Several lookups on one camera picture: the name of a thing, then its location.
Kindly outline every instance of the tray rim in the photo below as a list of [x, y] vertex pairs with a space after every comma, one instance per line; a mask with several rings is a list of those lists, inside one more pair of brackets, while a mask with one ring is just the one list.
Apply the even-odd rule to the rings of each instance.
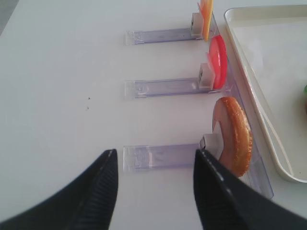
[[305, 8], [306, 9], [306, 17], [307, 17], [307, 5], [276, 5], [276, 6], [255, 6], [255, 7], [230, 8], [230, 9], [226, 10], [226, 12], [224, 13], [224, 19], [225, 19], [225, 22], [226, 22], [226, 30], [228, 32], [228, 35], [230, 36], [230, 41], [231, 41], [231, 44], [232, 44], [232, 46], [234, 48], [235, 55], [236, 55], [236, 58], [238, 60], [239, 66], [240, 66], [241, 73], [244, 76], [245, 84], [246, 84], [246, 86], [248, 88], [249, 95], [251, 97], [251, 100], [252, 100], [253, 106], [255, 108], [257, 117], [258, 117], [258, 119], [260, 121], [260, 126], [261, 126], [261, 129], [262, 129], [263, 133], [264, 133], [266, 142], [267, 142], [267, 144], [269, 146], [270, 153], [271, 153], [271, 156], [273, 157], [273, 162], [274, 162], [275, 168], [277, 169], [277, 172], [280, 174], [280, 176], [282, 176], [284, 179], [286, 179], [286, 180], [288, 180], [290, 182], [307, 183], [307, 179], [303, 180], [303, 179], [299, 179], [299, 178], [296, 178], [295, 176], [291, 175], [282, 166], [282, 164], [279, 161], [279, 156], [278, 156], [278, 154], [276, 152], [276, 149], [274, 147], [274, 144], [273, 144], [273, 141], [272, 141], [272, 137], [269, 134], [269, 130], [268, 130], [268, 127], [266, 125], [265, 118], [261, 114], [260, 105], [257, 103], [257, 99], [255, 97], [256, 93], [255, 93], [255, 91], [254, 91], [254, 89], [252, 87], [252, 84], [251, 84], [250, 80], [249, 80], [248, 73], [245, 71], [245, 68], [243, 67], [243, 64], [242, 64], [243, 60], [242, 60], [242, 57], [239, 54], [238, 47], [236, 46], [236, 42], [234, 40], [234, 34], [231, 31], [232, 27], [230, 25], [230, 21], [232, 19], [233, 13], [236, 12], [236, 11], [246, 11], [246, 10], [250, 10], [250, 9], [258, 9], [259, 11], [260, 10], [276, 10], [278, 8], [280, 8], [280, 9], [292, 8], [292, 10], [293, 9], [300, 9], [300, 10], [302, 10], [302, 8]]

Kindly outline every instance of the tray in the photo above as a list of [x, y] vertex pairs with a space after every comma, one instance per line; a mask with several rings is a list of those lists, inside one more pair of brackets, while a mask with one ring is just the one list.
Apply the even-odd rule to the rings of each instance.
[[307, 5], [233, 8], [224, 17], [275, 166], [307, 183]]
[[[210, 30], [214, 31], [214, 35], [219, 35], [214, 16], [212, 15]], [[217, 98], [223, 96], [235, 97], [238, 103], [244, 108], [242, 99], [232, 74], [231, 66], [227, 60], [227, 78], [225, 86], [221, 92], [215, 93]], [[125, 146], [123, 168], [125, 172], [177, 168], [177, 167], [193, 167], [195, 150], [199, 148], [199, 144], [185, 145], [190, 151], [182, 152], [178, 150], [178, 146]], [[252, 150], [252, 159], [248, 172], [240, 178], [251, 188], [267, 198], [273, 197], [272, 187], [267, 176], [262, 158], [259, 154], [257, 143], [254, 141]]]

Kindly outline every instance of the red tomato slice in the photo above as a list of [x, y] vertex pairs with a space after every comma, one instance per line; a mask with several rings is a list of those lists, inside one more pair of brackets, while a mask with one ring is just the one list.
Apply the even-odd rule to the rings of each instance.
[[227, 53], [222, 36], [218, 35], [212, 39], [208, 56], [215, 72], [213, 88], [221, 89], [225, 84], [227, 76]]

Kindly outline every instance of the white tray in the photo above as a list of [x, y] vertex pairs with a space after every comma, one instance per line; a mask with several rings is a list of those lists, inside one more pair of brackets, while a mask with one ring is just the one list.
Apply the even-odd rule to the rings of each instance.
[[276, 168], [307, 183], [307, 5], [233, 8], [224, 17]]

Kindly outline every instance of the white table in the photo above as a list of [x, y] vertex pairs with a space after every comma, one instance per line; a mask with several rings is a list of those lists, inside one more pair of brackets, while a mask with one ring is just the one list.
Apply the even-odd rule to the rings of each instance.
[[[124, 145], [195, 143], [210, 132], [217, 95], [125, 101], [124, 80], [192, 77], [203, 41], [123, 46], [126, 30], [189, 26], [193, 0], [20, 0], [0, 36], [0, 220], [45, 200], [116, 148], [119, 190], [111, 230], [201, 229], [192, 169], [124, 175]], [[216, 0], [213, 12], [238, 86], [249, 96], [225, 30], [232, 7], [286, 0]], [[292, 1], [304, 4], [306, 0]], [[307, 217], [307, 185], [277, 174], [247, 106], [273, 200]]]

